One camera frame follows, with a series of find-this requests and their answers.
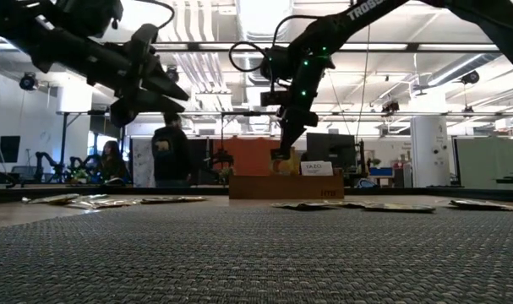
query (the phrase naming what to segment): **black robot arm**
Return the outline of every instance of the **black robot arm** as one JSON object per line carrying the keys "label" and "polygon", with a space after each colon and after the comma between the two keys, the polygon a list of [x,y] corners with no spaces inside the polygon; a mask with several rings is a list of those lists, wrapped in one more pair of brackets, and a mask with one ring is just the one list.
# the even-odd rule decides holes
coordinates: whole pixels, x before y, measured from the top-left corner
{"label": "black robot arm", "polygon": [[[138,1],[171,9],[168,21],[172,20],[167,4]],[[0,0],[0,36],[28,54],[43,73],[60,63],[85,76],[89,85],[112,89],[118,100],[110,112],[117,127],[142,111],[184,111],[171,98],[189,96],[166,75],[151,45],[159,27],[143,24],[122,45],[88,38],[101,37],[112,20],[116,28],[122,16],[120,0]]]}
{"label": "black robot arm", "polygon": [[[461,19],[477,24],[513,64],[513,3],[510,0],[422,1],[438,8],[448,8]],[[406,2],[408,0],[365,0],[338,14],[291,16],[287,19],[315,21],[288,47],[276,46],[275,37],[271,48],[260,50],[265,55],[260,72],[272,83],[271,92],[262,94],[262,106],[281,106],[277,116],[281,119],[282,157],[289,157],[290,147],[305,132],[305,126],[316,127],[318,124],[319,119],[310,108],[324,71],[335,68],[330,56],[356,32]],[[291,81],[287,91],[273,90],[273,84],[279,79]]]}

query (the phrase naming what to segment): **computer monitor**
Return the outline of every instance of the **computer monitor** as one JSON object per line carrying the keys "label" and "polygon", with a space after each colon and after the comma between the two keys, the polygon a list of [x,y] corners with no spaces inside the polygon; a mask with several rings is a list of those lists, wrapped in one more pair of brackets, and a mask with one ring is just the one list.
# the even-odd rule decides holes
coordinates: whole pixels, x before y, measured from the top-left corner
{"label": "computer monitor", "polygon": [[19,155],[20,136],[1,136],[0,161],[5,163],[17,163]]}
{"label": "computer monitor", "polygon": [[334,168],[357,167],[356,137],[353,135],[307,133],[308,161],[330,161]]}

